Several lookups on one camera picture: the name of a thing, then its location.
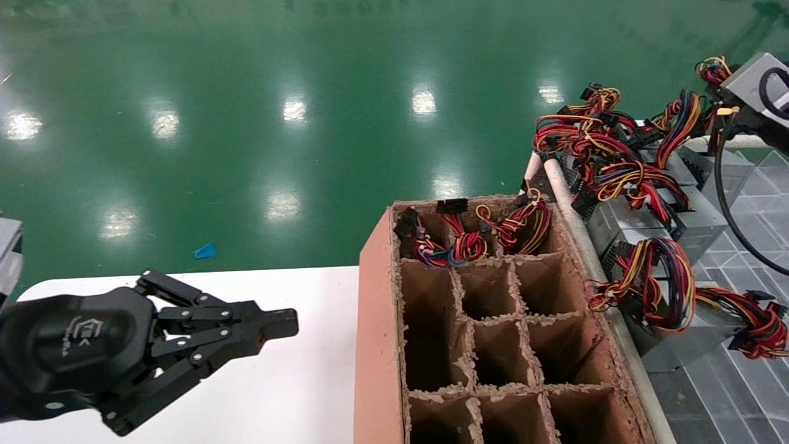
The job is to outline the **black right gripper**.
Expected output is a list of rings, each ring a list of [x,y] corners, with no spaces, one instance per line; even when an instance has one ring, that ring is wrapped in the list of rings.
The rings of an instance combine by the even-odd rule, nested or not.
[[[767,146],[788,155],[787,127],[746,105],[740,107],[734,119],[734,135],[741,134],[758,137]]]

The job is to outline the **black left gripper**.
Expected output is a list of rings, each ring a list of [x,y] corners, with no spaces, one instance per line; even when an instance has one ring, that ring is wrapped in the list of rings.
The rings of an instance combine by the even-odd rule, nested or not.
[[[169,303],[157,310],[146,296]],[[156,343],[155,320],[170,335]],[[265,340],[299,333],[292,308],[225,302],[148,269],[136,290],[56,295],[2,312],[2,422],[44,421],[94,409],[124,437],[231,360],[259,354]],[[154,376],[154,366],[163,368]]]

